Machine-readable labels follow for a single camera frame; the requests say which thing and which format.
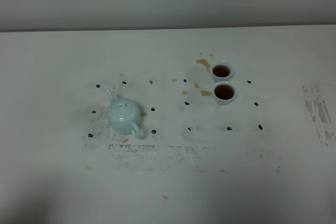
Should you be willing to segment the light blue porcelain teapot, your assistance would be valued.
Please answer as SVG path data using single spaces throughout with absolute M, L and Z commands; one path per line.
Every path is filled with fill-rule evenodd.
M 139 106 L 128 98 L 116 99 L 109 89 L 107 95 L 110 101 L 107 119 L 111 128 L 119 134 L 133 134 L 135 138 L 141 139 L 143 134 L 139 128 L 141 117 Z

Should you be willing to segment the near light blue teacup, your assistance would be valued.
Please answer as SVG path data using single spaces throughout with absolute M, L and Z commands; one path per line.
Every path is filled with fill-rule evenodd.
M 228 81 L 219 81 L 215 83 L 213 95 L 219 105 L 228 105 L 238 95 L 238 91 L 233 83 Z

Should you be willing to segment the light blue teacup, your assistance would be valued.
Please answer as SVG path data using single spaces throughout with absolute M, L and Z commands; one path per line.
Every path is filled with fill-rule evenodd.
M 238 95 L 238 91 L 233 83 L 228 81 L 219 81 L 215 83 L 213 95 L 219 105 L 228 105 Z
M 234 74 L 233 66 L 227 61 L 218 61 L 209 68 L 214 82 L 227 81 Z

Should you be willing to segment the far light blue teacup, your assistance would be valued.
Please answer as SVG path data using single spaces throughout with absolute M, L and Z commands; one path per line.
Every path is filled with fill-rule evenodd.
M 214 82 L 227 81 L 234 74 L 233 66 L 227 61 L 218 61 L 209 68 Z

